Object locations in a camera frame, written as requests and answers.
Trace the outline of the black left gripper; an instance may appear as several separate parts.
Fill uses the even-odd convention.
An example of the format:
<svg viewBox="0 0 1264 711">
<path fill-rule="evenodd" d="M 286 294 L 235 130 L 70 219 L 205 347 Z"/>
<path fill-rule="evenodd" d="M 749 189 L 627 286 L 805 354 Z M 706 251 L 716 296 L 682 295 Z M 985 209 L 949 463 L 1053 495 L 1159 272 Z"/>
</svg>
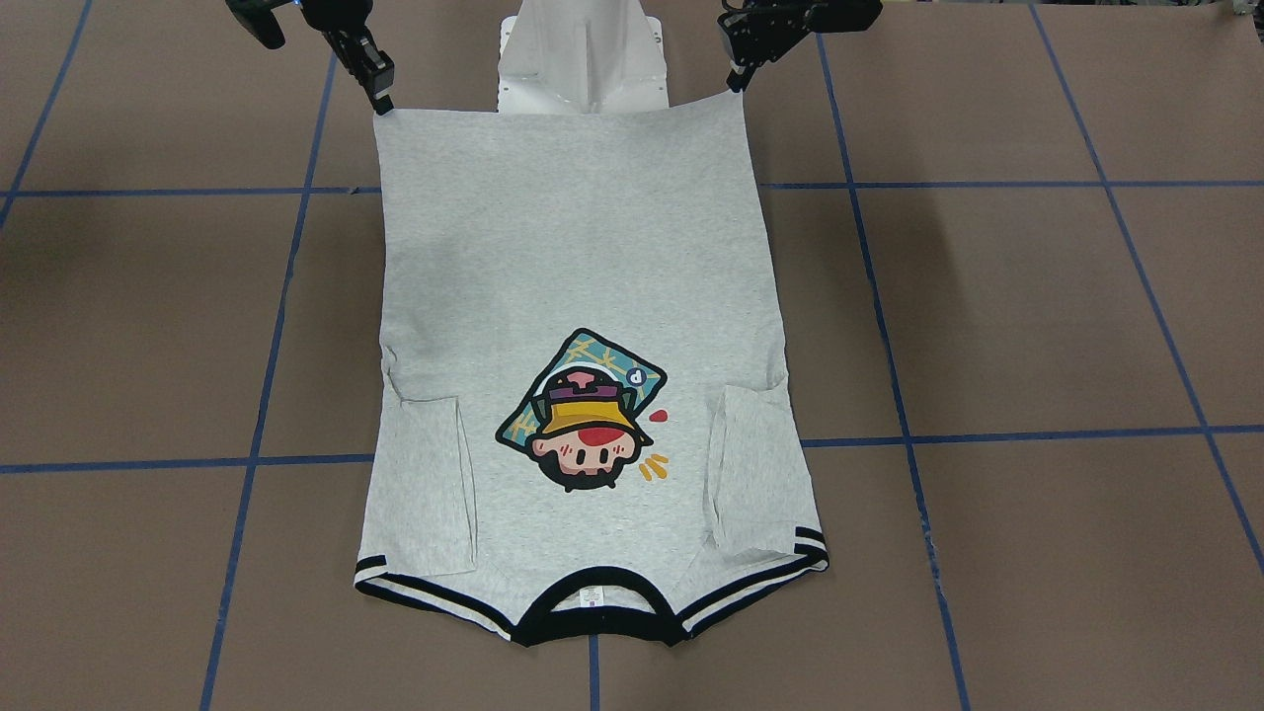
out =
<svg viewBox="0 0 1264 711">
<path fill-rule="evenodd" d="M 881 15 L 881 1 L 722 3 L 718 27 L 731 53 L 727 87 L 744 94 L 763 59 L 779 59 L 806 35 L 867 32 Z"/>
</svg>

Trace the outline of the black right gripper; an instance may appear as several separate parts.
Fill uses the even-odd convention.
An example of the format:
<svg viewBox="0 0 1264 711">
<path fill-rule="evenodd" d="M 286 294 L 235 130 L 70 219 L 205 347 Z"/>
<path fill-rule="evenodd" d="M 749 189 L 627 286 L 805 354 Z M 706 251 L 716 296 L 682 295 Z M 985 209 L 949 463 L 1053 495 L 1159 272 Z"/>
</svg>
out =
<svg viewBox="0 0 1264 711">
<path fill-rule="evenodd" d="M 305 23 L 315 32 L 332 38 L 332 51 L 372 104 L 375 116 L 387 116 L 394 109 L 391 90 L 396 65 L 389 54 L 375 46 L 367 18 L 373 1 L 226 1 L 225 6 L 248 35 L 267 49 L 284 46 L 276 9 L 297 4 Z"/>
</svg>

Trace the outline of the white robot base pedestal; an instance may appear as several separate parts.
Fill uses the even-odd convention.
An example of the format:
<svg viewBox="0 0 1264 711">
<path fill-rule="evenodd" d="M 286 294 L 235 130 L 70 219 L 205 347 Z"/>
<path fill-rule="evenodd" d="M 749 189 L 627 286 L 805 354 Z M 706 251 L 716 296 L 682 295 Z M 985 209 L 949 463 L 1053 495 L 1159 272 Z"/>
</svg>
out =
<svg viewBox="0 0 1264 711">
<path fill-rule="evenodd" d="M 592 116 L 669 108 L 664 27 L 640 1 L 525 1 L 501 22 L 497 110 Z"/>
</svg>

